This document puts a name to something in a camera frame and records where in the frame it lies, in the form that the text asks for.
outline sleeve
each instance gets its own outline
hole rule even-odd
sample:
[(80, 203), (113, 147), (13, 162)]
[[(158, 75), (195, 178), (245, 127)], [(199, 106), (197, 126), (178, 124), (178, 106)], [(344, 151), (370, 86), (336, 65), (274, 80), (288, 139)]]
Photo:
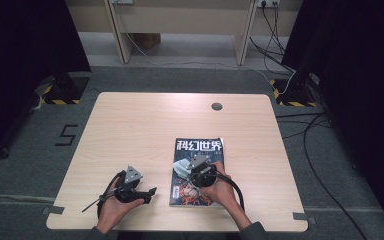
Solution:
[(260, 222), (255, 222), (239, 232), (242, 240), (266, 240), (268, 234)]
[(102, 234), (96, 227), (92, 228), (86, 235), (84, 240), (110, 240), (106, 235)]

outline wall socket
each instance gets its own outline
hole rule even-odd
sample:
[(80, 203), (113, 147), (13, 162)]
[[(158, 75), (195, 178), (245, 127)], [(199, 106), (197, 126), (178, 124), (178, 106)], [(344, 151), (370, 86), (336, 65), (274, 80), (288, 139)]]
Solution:
[[(279, 7), (280, 0), (265, 0), (266, 1), (266, 8), (274, 8), (274, 3), (277, 3), (277, 6)], [(263, 0), (258, 0), (257, 7), (261, 7), (261, 3)]]

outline desk leg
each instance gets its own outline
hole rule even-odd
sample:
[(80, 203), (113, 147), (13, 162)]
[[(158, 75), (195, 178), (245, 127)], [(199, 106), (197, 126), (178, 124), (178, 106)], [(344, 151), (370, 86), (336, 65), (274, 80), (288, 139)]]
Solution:
[(245, 62), (246, 51), (248, 49), (248, 42), (249, 37), (251, 36), (252, 25), (254, 24), (256, 9), (256, 0), (250, 0), (248, 15), (244, 27), (244, 33), (242, 35), (235, 35), (233, 38), (233, 45), (235, 47), (236, 53), (236, 62), (240, 66), (244, 65)]
[(111, 29), (114, 34), (118, 55), (120, 57), (120, 62), (122, 64), (127, 64), (130, 60), (130, 55), (132, 54), (133, 44), (130, 39), (127, 37), (127, 33), (122, 33), (114, 6), (110, 2), (111, 0), (104, 0), (105, 7), (108, 12), (108, 17), (110, 19)]

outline magazine cover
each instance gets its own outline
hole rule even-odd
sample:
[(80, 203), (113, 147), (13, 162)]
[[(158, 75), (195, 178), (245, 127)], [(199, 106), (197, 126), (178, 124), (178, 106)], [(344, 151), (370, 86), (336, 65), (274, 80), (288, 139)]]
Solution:
[(212, 205), (211, 199), (201, 195), (199, 189), (188, 180), (191, 170), (187, 167), (197, 155), (205, 155), (207, 163), (220, 161), (224, 164), (222, 139), (177, 138), (174, 147), (170, 206)]

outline table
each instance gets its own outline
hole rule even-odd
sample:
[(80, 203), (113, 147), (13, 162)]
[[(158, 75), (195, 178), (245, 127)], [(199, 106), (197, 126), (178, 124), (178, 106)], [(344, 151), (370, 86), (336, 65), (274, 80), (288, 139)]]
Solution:
[[(219, 111), (213, 103), (221, 103)], [(271, 102), (266, 95), (102, 93), (49, 214), (51, 229), (90, 229), (96, 200), (113, 176), (135, 167), (137, 187), (158, 187), (149, 205), (134, 209), (116, 226), (138, 231), (237, 231), (222, 207), (169, 207), (176, 138), (223, 138), (225, 169), (239, 185), (250, 220), (267, 231), (302, 232), (304, 213)]]
[(134, 0), (132, 5), (105, 0), (122, 63), (133, 44), (128, 33), (232, 35), (236, 62), (243, 65), (257, 4), (255, 0)]

